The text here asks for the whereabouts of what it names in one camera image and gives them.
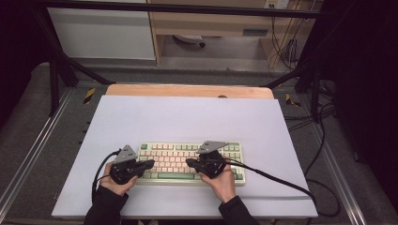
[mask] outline person's right hand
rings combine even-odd
[[[135,182],[138,179],[138,176],[134,176],[131,180],[125,185],[117,184],[109,174],[111,173],[112,169],[112,162],[108,162],[105,166],[105,172],[103,173],[105,177],[99,180],[99,184],[104,188],[110,189],[113,193],[123,196],[127,191],[130,190],[135,185]]]
[[[222,203],[228,203],[237,196],[235,192],[235,177],[231,171],[231,165],[226,165],[222,173],[213,179],[210,179],[202,172],[199,172],[199,175],[203,182],[211,186],[214,194]]]

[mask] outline black frame bar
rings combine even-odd
[[[304,18],[304,19],[330,19],[336,16],[336,14],[332,12],[251,8],[251,7],[210,7],[210,6],[192,6],[192,5],[92,2],[92,1],[73,1],[73,0],[61,0],[61,1],[35,0],[35,2],[40,6],[46,8],[200,13],[200,14],[284,17],[284,18]]]

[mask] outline finger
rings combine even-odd
[[[105,171],[103,173],[104,175],[108,175],[109,173],[111,173],[112,165],[114,165],[113,162],[106,163]]]
[[[210,181],[210,178],[202,172],[199,172],[198,174],[199,174],[200,178],[202,179],[202,181],[208,184],[208,182]]]
[[[231,165],[226,164],[223,171],[231,171]]]
[[[231,159],[229,157],[222,157],[222,158],[225,159],[226,162],[231,162]],[[231,165],[225,164],[224,170],[225,169],[230,169],[230,168],[231,168]]]
[[[125,186],[127,186],[128,188],[132,188],[132,187],[134,187],[134,185],[135,185],[135,182],[137,181],[137,179],[138,179],[138,176],[133,176],[131,179],[130,179],[130,181],[125,185]]]

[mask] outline mechanical keyboard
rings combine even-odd
[[[201,143],[198,142],[143,142],[138,148],[137,160],[154,159],[152,169],[145,171],[136,184],[142,185],[177,185],[205,186],[194,168],[188,167],[186,158],[198,158],[196,153]],[[218,149],[222,156],[243,163],[242,148],[239,142],[228,142]],[[243,168],[231,166],[236,186],[246,182]]]

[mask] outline black sleeve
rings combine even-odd
[[[238,195],[229,202],[222,203],[219,210],[228,225],[259,225]]]
[[[121,197],[110,189],[99,186],[94,203],[85,216],[84,225],[119,225],[120,211],[128,198],[127,194]]]

